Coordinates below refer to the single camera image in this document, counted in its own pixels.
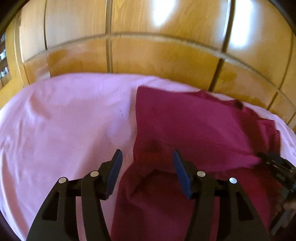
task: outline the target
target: dark red garment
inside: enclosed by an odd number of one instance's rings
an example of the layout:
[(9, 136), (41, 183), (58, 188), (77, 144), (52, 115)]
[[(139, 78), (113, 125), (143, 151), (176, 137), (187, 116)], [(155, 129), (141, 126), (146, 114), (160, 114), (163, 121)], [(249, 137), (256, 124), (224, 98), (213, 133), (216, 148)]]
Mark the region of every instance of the dark red garment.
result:
[[(184, 240), (194, 201), (181, 191), (172, 161), (175, 149), (217, 179), (235, 177), (269, 226), (279, 184), (256, 154), (279, 153), (280, 135), (272, 120), (237, 100), (220, 101), (204, 91), (148, 87), (138, 88), (136, 119), (134, 162), (119, 184), (113, 241)], [(218, 226), (215, 210), (211, 240)]]

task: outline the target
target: pink tablecloth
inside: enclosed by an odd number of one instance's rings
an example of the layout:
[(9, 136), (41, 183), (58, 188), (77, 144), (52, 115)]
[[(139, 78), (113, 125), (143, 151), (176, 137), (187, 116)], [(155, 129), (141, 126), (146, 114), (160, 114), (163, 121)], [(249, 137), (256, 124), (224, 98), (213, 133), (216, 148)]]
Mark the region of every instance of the pink tablecloth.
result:
[[(42, 202), (61, 176), (82, 178), (123, 151), (122, 174), (133, 161), (138, 86), (198, 91), (184, 84), (129, 74), (67, 74), (26, 87), (0, 110), (0, 210), (25, 240)], [(229, 100), (230, 97), (214, 94)], [(276, 115), (250, 104), (259, 116), (275, 120), (281, 155), (296, 164), (296, 136)], [(102, 208), (111, 231), (118, 190)], [(78, 202), (78, 229), (84, 241)]]

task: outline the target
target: pink sheet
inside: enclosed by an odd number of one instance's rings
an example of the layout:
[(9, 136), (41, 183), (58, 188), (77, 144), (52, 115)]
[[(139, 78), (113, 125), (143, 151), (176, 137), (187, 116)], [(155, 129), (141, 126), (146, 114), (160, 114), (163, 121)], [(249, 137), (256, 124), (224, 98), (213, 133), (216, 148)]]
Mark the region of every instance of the pink sheet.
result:
[[(82, 178), (123, 151), (122, 174), (133, 160), (138, 86), (198, 91), (184, 84), (130, 74), (66, 74), (26, 87), (0, 110), (0, 210), (21, 240), (48, 192), (61, 176)], [(213, 94), (222, 99), (230, 97)], [(296, 164), (296, 136), (276, 115), (250, 104), (259, 116), (275, 120), (281, 155)], [(118, 182), (102, 208), (111, 231)], [(78, 231), (84, 241), (80, 203)]]

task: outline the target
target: metal pin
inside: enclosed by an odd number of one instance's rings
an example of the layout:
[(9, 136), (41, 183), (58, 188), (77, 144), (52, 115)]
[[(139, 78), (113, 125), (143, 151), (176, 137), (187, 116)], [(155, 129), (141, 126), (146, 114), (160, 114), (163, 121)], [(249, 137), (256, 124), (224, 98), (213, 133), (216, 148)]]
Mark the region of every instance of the metal pin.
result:
[(205, 176), (205, 173), (203, 171), (199, 171), (199, 172), (197, 172), (197, 175), (199, 177), (204, 177)]
[(237, 183), (237, 180), (234, 177), (229, 178), (229, 181), (233, 184)]
[(99, 172), (98, 171), (91, 172), (91, 176), (92, 177), (97, 177), (98, 175), (99, 175)]
[(61, 177), (60, 179), (59, 179), (59, 183), (64, 183), (64, 182), (66, 182), (67, 181), (67, 179), (65, 178), (65, 177)]

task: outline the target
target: pink bed sheet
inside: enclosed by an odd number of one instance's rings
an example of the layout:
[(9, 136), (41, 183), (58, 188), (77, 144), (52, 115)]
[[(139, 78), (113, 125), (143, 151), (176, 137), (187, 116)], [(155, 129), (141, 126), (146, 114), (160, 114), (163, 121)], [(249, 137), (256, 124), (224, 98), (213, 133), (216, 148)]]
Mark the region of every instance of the pink bed sheet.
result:
[[(123, 151), (123, 166), (113, 195), (102, 201), (111, 231), (118, 183), (133, 161), (135, 101), (141, 85), (168, 91), (199, 89), (153, 76), (66, 74), (26, 87), (0, 110), (0, 210), (25, 240), (47, 194), (59, 179), (82, 178)], [(231, 98), (212, 94), (221, 100)], [(260, 117), (275, 121), (281, 155), (296, 164), (296, 136), (278, 116), (244, 103)], [(83, 230), (77, 202), (78, 232)]]

